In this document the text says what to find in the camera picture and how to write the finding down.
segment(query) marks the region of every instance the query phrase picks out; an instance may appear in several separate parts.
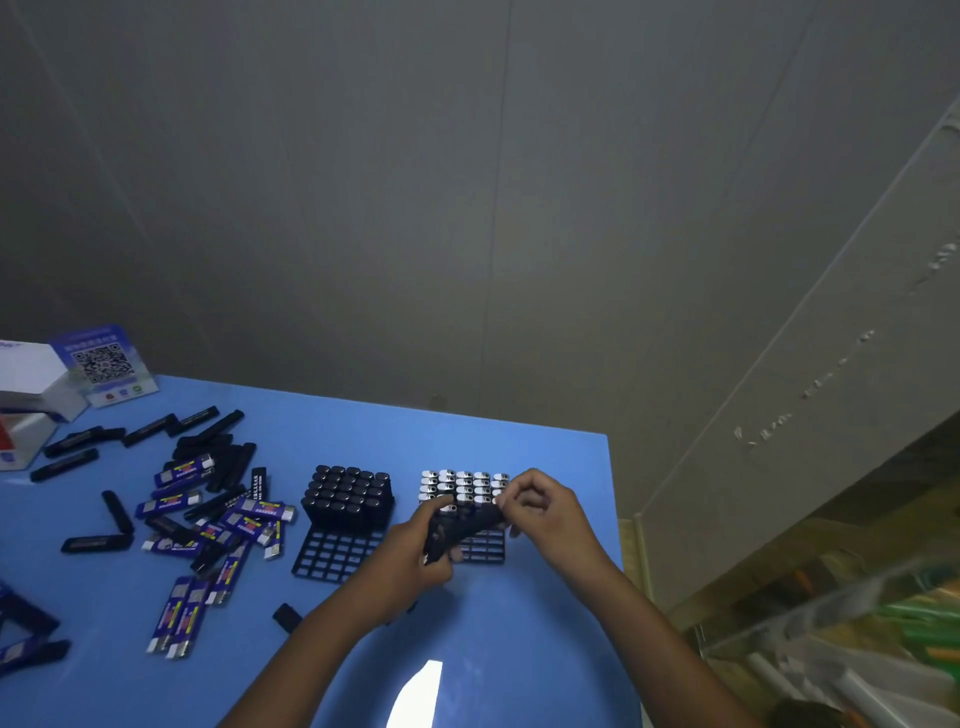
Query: forearm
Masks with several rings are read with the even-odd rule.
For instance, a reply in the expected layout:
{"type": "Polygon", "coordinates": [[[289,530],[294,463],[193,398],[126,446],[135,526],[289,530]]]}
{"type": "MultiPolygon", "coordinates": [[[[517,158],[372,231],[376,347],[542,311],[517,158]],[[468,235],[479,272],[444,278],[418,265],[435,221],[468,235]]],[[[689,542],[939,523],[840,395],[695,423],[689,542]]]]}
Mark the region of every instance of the forearm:
{"type": "Polygon", "coordinates": [[[233,706],[220,728],[301,728],[341,663],[372,629],[349,583],[308,614],[233,706]]]}
{"type": "Polygon", "coordinates": [[[607,633],[657,728],[759,728],[613,562],[567,581],[607,633]]]}

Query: wall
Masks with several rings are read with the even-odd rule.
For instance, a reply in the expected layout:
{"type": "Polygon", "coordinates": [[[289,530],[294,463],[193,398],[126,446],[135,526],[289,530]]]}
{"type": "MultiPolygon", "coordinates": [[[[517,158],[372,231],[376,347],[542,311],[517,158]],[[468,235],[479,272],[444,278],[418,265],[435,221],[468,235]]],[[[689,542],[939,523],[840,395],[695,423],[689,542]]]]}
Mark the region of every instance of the wall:
{"type": "Polygon", "coordinates": [[[607,432],[630,515],[960,90],[958,26],[7,0],[0,330],[118,322],[162,372],[607,432]]]}
{"type": "Polygon", "coordinates": [[[705,587],[956,413],[958,249],[955,114],[640,515],[658,604],[705,587]]]}

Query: tray of black lighters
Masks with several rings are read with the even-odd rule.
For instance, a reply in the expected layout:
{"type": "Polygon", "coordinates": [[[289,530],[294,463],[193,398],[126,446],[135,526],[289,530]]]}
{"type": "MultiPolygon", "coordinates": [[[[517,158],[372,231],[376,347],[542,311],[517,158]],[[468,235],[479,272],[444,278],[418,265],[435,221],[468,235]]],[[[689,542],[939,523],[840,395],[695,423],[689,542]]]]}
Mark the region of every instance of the tray of black lighters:
{"type": "Polygon", "coordinates": [[[394,491],[389,473],[319,465],[300,504],[312,525],[291,571],[339,584],[383,541],[394,491]]]}
{"type": "MultiPolygon", "coordinates": [[[[454,501],[440,509],[438,519],[466,521],[478,508],[499,496],[510,476],[484,471],[423,471],[420,474],[420,500],[454,496],[454,501]]],[[[473,564],[502,564],[507,558],[506,534],[499,528],[480,531],[460,543],[464,561],[473,564]]]]}

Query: person's left arm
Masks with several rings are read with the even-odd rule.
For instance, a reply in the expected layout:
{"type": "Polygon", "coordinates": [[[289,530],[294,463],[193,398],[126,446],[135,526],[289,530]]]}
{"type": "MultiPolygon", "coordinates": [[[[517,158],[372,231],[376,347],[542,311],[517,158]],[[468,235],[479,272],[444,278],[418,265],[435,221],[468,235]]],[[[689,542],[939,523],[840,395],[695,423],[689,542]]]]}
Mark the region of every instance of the person's left arm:
{"type": "Polygon", "coordinates": [[[447,556],[423,565],[430,517],[451,498],[425,501],[326,601],[307,615],[257,675],[220,728],[304,728],[341,663],[374,627],[396,619],[453,575],[447,556]]]}

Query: person's left hand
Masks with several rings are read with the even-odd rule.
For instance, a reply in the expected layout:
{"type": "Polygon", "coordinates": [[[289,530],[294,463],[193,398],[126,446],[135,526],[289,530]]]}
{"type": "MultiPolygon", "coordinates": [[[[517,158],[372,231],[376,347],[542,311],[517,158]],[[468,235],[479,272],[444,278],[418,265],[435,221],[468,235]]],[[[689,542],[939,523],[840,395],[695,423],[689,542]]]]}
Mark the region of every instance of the person's left hand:
{"type": "Polygon", "coordinates": [[[393,621],[420,594],[453,576],[447,554],[429,566],[423,565],[430,517],[452,502],[453,496],[425,500],[410,521],[391,526],[383,543],[340,588],[342,596],[350,599],[351,609],[369,620],[370,629],[393,621]]]}

